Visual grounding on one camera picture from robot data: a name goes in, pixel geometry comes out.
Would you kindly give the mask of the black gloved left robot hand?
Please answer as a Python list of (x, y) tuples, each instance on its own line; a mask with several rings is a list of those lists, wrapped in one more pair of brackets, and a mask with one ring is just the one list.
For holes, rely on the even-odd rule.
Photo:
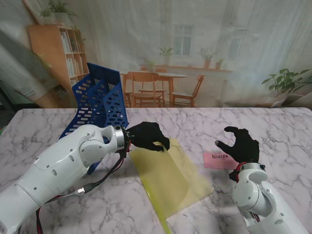
[(133, 145), (151, 151), (169, 150), (170, 140), (164, 136), (156, 122), (141, 122), (126, 130)]

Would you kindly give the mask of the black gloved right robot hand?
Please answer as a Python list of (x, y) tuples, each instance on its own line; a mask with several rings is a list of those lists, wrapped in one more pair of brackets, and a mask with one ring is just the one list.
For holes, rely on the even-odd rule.
[(231, 132), (235, 136), (235, 143), (229, 146), (222, 141), (215, 141), (215, 145), (224, 153), (230, 155), (236, 162), (259, 162), (259, 142), (249, 135), (247, 129), (238, 129), (228, 126), (224, 128), (225, 132)]

